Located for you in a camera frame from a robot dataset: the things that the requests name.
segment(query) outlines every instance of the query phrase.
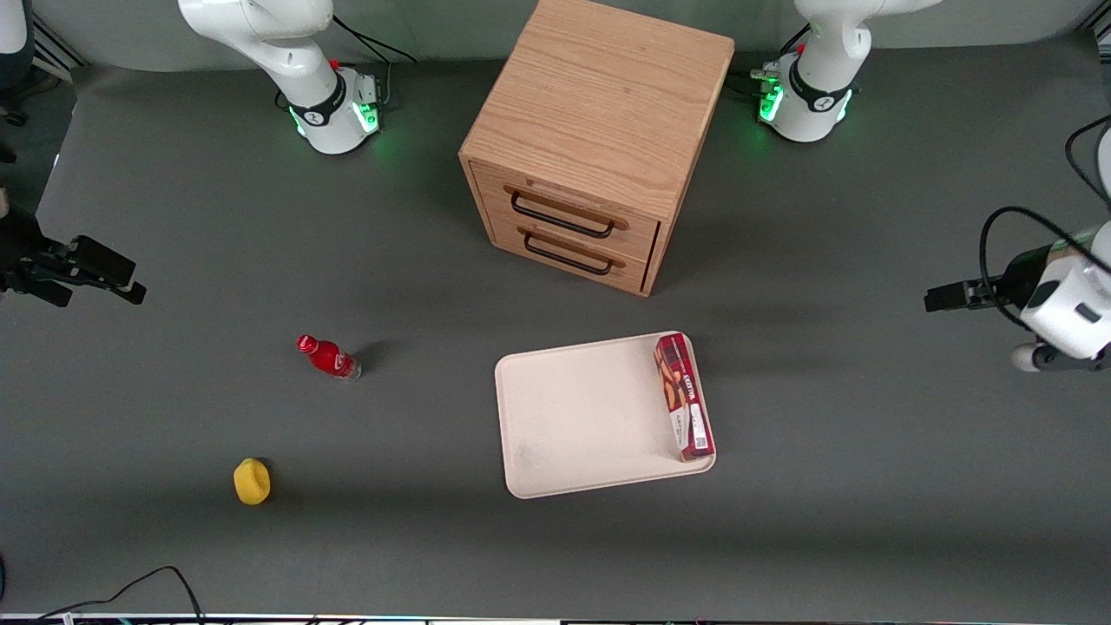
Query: drawer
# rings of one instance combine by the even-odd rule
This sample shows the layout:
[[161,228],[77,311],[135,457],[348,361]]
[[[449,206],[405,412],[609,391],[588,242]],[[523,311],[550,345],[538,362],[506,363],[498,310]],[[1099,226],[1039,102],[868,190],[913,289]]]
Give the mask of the drawer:
[[647,262],[568,240],[527,225],[522,219],[491,219],[493,243],[531,260],[640,294]]
[[470,164],[491,221],[520,221],[588,249],[648,260],[659,225],[654,219],[578,198],[514,171]]

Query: wooden drawer cabinet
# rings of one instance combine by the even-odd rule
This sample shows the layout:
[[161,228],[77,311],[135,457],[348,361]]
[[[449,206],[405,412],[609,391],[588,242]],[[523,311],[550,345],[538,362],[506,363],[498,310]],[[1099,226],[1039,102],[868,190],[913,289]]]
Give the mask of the wooden drawer cabinet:
[[731,39],[540,0],[459,157],[490,241],[648,295]]

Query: red box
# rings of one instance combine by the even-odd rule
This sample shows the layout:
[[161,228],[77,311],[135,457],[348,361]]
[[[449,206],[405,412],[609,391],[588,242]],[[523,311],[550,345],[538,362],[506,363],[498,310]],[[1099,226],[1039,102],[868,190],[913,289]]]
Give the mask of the red box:
[[712,456],[713,435],[705,419],[690,346],[682,333],[660,337],[655,343],[655,366],[660,370],[675,444],[683,462]]

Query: green led light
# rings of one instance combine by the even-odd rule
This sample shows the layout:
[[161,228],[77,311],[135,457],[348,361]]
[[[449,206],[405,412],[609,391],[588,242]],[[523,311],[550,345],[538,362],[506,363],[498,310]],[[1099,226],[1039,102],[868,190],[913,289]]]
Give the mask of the green led light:
[[301,128],[301,120],[297,118],[297,113],[293,112],[293,107],[289,108],[289,114],[293,118],[293,123],[297,124],[297,133],[304,137],[304,128]]
[[852,98],[852,89],[849,89],[844,94],[844,103],[841,104],[841,112],[837,113],[838,121],[844,119],[844,111],[849,109],[849,98]]
[[775,119],[775,112],[779,111],[779,103],[783,100],[783,88],[775,84],[771,91],[764,93],[762,100],[760,100],[760,117],[764,121],[771,121]]
[[351,110],[354,111],[356,117],[359,118],[359,123],[362,124],[362,129],[368,134],[378,130],[378,107],[374,104],[351,102]]

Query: wall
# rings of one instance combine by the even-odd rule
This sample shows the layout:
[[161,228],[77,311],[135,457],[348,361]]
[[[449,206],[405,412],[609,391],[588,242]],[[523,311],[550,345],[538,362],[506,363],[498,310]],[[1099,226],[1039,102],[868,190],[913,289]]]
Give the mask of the wall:
[[[741,50],[778,48],[802,26],[789,0],[605,0],[732,37]],[[872,20],[875,44],[922,48],[1020,43],[1074,28],[1099,0],[947,0]],[[420,59],[509,53],[536,0],[336,0],[336,14]],[[250,62],[193,33],[176,0],[36,0],[36,12],[94,63],[152,71],[231,69]],[[318,37],[332,57],[369,53],[338,27]]]

